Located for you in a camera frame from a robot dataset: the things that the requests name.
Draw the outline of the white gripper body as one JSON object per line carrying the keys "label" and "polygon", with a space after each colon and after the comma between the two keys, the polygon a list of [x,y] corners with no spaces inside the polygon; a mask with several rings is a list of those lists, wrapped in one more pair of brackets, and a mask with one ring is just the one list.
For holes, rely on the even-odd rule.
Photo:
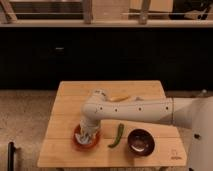
{"label": "white gripper body", "polygon": [[100,121],[83,117],[80,121],[80,127],[84,134],[95,134],[100,130]]}

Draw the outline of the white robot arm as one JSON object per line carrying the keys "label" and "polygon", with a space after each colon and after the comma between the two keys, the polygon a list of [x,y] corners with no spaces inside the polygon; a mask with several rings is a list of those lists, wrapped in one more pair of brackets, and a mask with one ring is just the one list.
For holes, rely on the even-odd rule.
{"label": "white robot arm", "polygon": [[187,169],[213,171],[213,96],[205,98],[137,99],[111,102],[105,91],[95,90],[83,103],[81,144],[89,144],[102,120],[168,124],[193,132]]}

